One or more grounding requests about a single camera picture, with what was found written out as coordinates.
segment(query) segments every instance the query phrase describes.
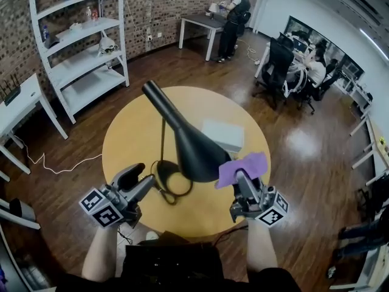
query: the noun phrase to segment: shelf board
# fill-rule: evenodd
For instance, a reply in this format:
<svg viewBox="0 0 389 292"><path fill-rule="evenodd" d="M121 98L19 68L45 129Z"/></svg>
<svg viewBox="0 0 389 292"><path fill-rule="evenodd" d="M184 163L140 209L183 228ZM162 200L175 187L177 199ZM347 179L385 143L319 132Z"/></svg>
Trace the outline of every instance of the shelf board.
<svg viewBox="0 0 389 292"><path fill-rule="evenodd" d="M75 3L79 3L81 1L84 1L84 0L65 0L64 2L61 2L59 4L56 4L52 7L49 7L48 9L45 9L44 11L40 12L37 14L37 17L38 19L41 19L41 18L44 18L45 16L53 13L53 12L56 12L58 10L61 10L65 7L68 7L72 4L75 4Z"/></svg>
<svg viewBox="0 0 389 292"><path fill-rule="evenodd" d="M118 72L102 66L68 86L62 94L71 113L75 114L125 80Z"/></svg>
<svg viewBox="0 0 389 292"><path fill-rule="evenodd" d="M56 65L52 68L52 74L56 78L54 86L57 89L63 88L74 79L81 77L92 69L120 56L122 51L118 50L109 55L101 55L99 57L97 54L98 44L89 47Z"/></svg>
<svg viewBox="0 0 389 292"><path fill-rule="evenodd" d="M54 53L62 50L64 47L75 43L87 36L93 35L94 33L101 32L102 30L118 26L120 21L117 19L100 17L96 21L88 21L82 24L82 29L71 32L70 29L65 30L57 35L59 43L47 49L45 52L46 57L53 55Z"/></svg>

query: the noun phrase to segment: fluorescent light tube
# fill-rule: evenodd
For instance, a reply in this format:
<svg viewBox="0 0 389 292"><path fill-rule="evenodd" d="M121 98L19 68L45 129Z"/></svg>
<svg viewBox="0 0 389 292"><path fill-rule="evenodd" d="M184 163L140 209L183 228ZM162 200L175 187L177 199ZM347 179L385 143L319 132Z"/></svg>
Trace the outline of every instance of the fluorescent light tube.
<svg viewBox="0 0 389 292"><path fill-rule="evenodd" d="M365 33L362 29L359 29L360 32L363 33L363 35L369 39L369 41L373 44L373 46L376 47L376 49L387 59L387 61L389 61L389 58L385 55L385 53L383 52L383 50L381 50L381 48L373 41L373 39L371 39L367 33Z"/></svg>

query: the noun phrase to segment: black and white marker cube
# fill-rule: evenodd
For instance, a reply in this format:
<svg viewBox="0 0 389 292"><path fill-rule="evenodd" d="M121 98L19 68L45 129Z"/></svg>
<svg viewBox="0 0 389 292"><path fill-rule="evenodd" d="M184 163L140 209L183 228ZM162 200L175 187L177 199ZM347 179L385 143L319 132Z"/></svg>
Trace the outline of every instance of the black and white marker cube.
<svg viewBox="0 0 389 292"><path fill-rule="evenodd" d="M96 188L92 188L78 203L103 228L123 218L119 210Z"/></svg>
<svg viewBox="0 0 389 292"><path fill-rule="evenodd" d="M285 198L277 192L273 205L255 219L262 224L265 224L267 227L273 227L286 216L288 210L289 204Z"/></svg>

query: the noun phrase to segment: purple object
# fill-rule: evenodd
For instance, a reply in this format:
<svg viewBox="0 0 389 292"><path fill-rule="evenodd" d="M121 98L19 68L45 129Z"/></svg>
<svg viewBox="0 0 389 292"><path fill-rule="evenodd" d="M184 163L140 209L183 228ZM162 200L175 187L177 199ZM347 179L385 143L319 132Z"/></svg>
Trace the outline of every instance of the purple object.
<svg viewBox="0 0 389 292"><path fill-rule="evenodd" d="M240 160L228 161L219 167L219 181L216 182L217 189L236 184L235 173L243 169L247 172L250 179L259 178L267 172L266 155L261 153L249 153Z"/></svg>

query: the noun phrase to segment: brick wall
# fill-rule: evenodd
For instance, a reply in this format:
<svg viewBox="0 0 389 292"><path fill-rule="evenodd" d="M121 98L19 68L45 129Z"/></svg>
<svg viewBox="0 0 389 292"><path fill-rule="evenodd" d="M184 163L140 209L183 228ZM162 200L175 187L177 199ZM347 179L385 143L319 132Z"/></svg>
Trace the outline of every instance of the brick wall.
<svg viewBox="0 0 389 292"><path fill-rule="evenodd" d="M38 11L62 0L36 0ZM145 53L154 47L178 41L182 15L201 13L211 2L222 0L128 0L131 14L139 28L137 32L129 16L125 1L125 46L127 59ZM88 0L72 5L47 16L40 21L40 27L47 24L50 33L59 33L74 22L83 22L87 6L94 8L97 0ZM117 0L105 0L104 16L118 18ZM32 31L29 0L0 0L0 86L7 91L3 79L10 80L16 74L20 82L38 74L41 87L49 99L54 97L36 48ZM203 34L201 28L191 27L185 37ZM119 44L119 28L107 31L109 37ZM141 36L153 35L153 45ZM92 35L64 48L51 57L52 66L75 53L98 43L100 35Z"/></svg>

